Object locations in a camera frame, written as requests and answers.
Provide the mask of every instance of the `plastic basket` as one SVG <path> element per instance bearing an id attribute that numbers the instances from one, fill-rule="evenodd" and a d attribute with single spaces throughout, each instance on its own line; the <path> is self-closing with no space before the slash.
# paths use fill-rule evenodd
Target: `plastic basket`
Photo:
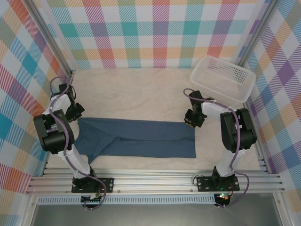
<path id="1" fill-rule="evenodd" d="M 256 81 L 254 72 L 213 56 L 204 56 L 190 76 L 195 90 L 229 106 L 247 101 Z"/>

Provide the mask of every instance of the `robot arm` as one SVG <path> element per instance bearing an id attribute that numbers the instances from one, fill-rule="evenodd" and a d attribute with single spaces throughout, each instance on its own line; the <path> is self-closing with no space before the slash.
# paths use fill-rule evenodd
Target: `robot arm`
<path id="1" fill-rule="evenodd" d="M 51 102 L 53 102 L 58 96 L 66 89 L 67 84 L 60 85 L 60 92 L 55 93 L 51 97 Z M 45 151 L 49 151 L 52 154 L 59 156 L 64 162 L 69 166 L 70 170 L 73 172 L 73 186 L 72 192 L 93 192 L 98 190 L 99 185 L 95 180 L 85 177 L 79 174 L 78 171 L 95 177 L 95 173 L 90 165 L 85 162 L 79 152 L 77 151 L 74 142 L 74 131 L 78 132 L 77 119 L 81 116 L 81 113 L 85 109 L 79 104 L 75 103 L 75 98 L 72 90 L 72 86 L 69 86 L 66 94 L 58 98 L 54 105 L 52 106 L 53 114 L 63 122 L 64 126 L 67 128 L 69 135 L 69 145 L 66 150 L 66 155 L 68 156 L 71 164 L 77 169 L 74 170 L 66 160 L 64 156 L 63 149 L 66 144 L 66 137 L 64 130 L 60 123 L 58 123 L 49 113 L 49 107 L 41 115 L 34 117 L 34 125 L 37 130 L 37 134 L 40 140 L 40 144 Z"/>
<path id="2" fill-rule="evenodd" d="M 200 91 L 193 91 L 189 94 L 190 97 L 203 99 Z M 239 125 L 236 125 L 233 113 L 219 105 L 210 102 L 190 100 L 192 110 L 189 109 L 185 115 L 185 122 L 192 127 L 201 127 L 205 118 L 211 116 L 221 122 L 222 142 L 225 146 L 222 154 L 222 159 L 214 167 L 212 181 L 217 190 L 224 187 L 229 187 L 235 181 L 235 170 L 240 158 L 245 152 L 256 142 L 257 136 L 252 124 L 249 111 L 245 108 L 233 109 L 238 116 Z M 236 153 L 238 144 L 237 126 L 240 130 L 240 147 L 238 154 L 232 164 L 231 161 Z"/>

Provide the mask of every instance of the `blue cloth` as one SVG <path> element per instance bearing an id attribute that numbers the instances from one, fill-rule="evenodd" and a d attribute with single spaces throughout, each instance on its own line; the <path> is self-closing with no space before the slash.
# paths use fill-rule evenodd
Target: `blue cloth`
<path id="1" fill-rule="evenodd" d="M 194 128 L 184 122 L 80 118 L 75 146 L 91 163 L 99 155 L 196 158 Z"/>

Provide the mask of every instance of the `black mounting bracket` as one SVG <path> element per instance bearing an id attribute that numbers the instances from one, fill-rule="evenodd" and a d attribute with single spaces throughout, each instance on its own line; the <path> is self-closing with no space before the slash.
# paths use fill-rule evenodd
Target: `black mounting bracket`
<path id="1" fill-rule="evenodd" d="M 66 83 L 59 85 L 59 92 L 52 94 L 51 98 L 54 96 L 60 95 L 61 93 L 63 93 L 63 91 L 66 88 L 67 88 Z M 75 102 L 76 93 L 75 93 L 75 89 L 72 85 L 69 85 L 66 94 L 69 97 L 70 103 L 71 103 L 66 111 L 66 118 L 67 118 L 68 122 L 72 122 L 72 121 L 77 120 L 79 117 L 81 117 L 82 116 L 81 113 L 83 113 L 85 111 L 85 109 L 82 107 L 82 105 Z"/>
<path id="2" fill-rule="evenodd" d="M 220 186 L 220 188 L 216 188 L 212 177 L 197 177 L 197 185 L 199 192 L 237 192 L 240 190 L 238 179 L 236 176 L 229 178 L 229 183 Z"/>
<path id="3" fill-rule="evenodd" d="M 197 98 L 197 99 L 203 99 L 200 91 L 193 91 L 189 94 L 190 97 Z M 184 121 L 186 124 L 192 126 L 192 127 L 201 127 L 203 125 L 203 122 L 205 121 L 205 118 L 207 118 L 207 115 L 203 114 L 202 112 L 202 103 L 203 101 L 198 100 L 192 100 L 190 99 L 190 103 L 192 106 L 192 110 L 188 109 Z"/>
<path id="4" fill-rule="evenodd" d="M 90 168 L 90 175 L 96 177 L 96 174 L 92 168 Z M 114 188 L 114 178 L 98 178 L 101 180 L 106 189 L 107 193 L 112 193 Z M 73 178 L 72 180 L 72 193 L 102 193 L 104 192 L 104 187 L 96 180 L 84 177 L 80 179 Z"/>

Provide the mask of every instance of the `plaid wall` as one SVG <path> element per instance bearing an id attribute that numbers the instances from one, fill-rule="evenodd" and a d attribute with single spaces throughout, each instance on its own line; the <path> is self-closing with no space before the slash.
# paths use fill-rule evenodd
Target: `plaid wall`
<path id="1" fill-rule="evenodd" d="M 245 52 L 246 47 L 249 45 L 249 43 L 250 43 L 250 41 L 251 41 L 251 39 L 252 39 L 252 36 L 253 36 L 253 34 L 254 34 L 256 28 L 258 27 L 259 22 L 260 22 L 260 20 L 261 20 L 261 18 L 262 18 L 262 16 L 263 16 L 264 12 L 266 11 L 266 9 L 267 9 L 267 7 L 268 7 L 269 2 L 270 2 L 270 0 L 265 0 L 265 1 L 264 1 L 264 4 L 262 5 L 262 7 L 261 7 L 261 9 L 260 9 L 260 12 L 259 12 L 257 18 L 256 18 L 256 20 L 255 20 L 255 22 L 254 22 L 254 24 L 253 24 L 253 26 L 252 26 L 250 32 L 248 33 L 248 36 L 247 36 L 247 38 L 246 38 L 246 40 L 245 40 L 245 42 L 244 42 L 244 45 L 242 46 L 242 48 L 241 48 L 241 50 L 240 50 L 240 53 L 239 53 L 239 55 L 238 55 L 238 58 L 237 58 L 236 61 L 235 61 L 236 64 L 239 63 L 241 57 L 243 56 L 243 54 L 244 54 L 244 52 Z"/>
<path id="2" fill-rule="evenodd" d="M 71 61 L 70 61 L 70 59 L 69 59 L 69 57 L 68 57 L 68 55 L 66 53 L 66 50 L 64 49 L 64 47 L 62 45 L 60 39 L 58 38 L 56 32 L 54 31 L 54 28 L 53 28 L 51 22 L 49 21 L 48 17 L 46 16 L 45 10 L 41 6 L 40 0 L 33 0 L 33 2 L 35 3 L 36 7 L 38 8 L 38 10 L 39 10 L 39 12 L 40 12 L 40 14 L 41 14 L 44 22 L 47 24 L 47 26 L 48 26 L 48 28 L 49 28 L 49 30 L 50 30 L 53 38 L 55 39 L 55 41 L 56 41 L 58 47 L 60 48 L 63 56 L 65 57 L 65 60 L 66 60 L 67 64 L 69 65 L 69 67 L 71 69 L 75 69 L 74 66 L 72 65 L 72 63 L 71 63 Z"/>
<path id="3" fill-rule="evenodd" d="M 21 0 L 0 5 L 0 225 L 13 226 L 45 157 L 33 116 L 48 104 L 49 80 L 65 75 Z"/>
<path id="4" fill-rule="evenodd" d="M 292 218 L 301 219 L 301 1 L 282 0 L 248 64 L 257 75 L 248 103 L 264 152 L 280 173 Z"/>
<path id="5" fill-rule="evenodd" d="M 204 55 L 231 58 L 255 5 L 262 4 L 261 0 L 47 2 L 80 68 L 191 68 Z"/>

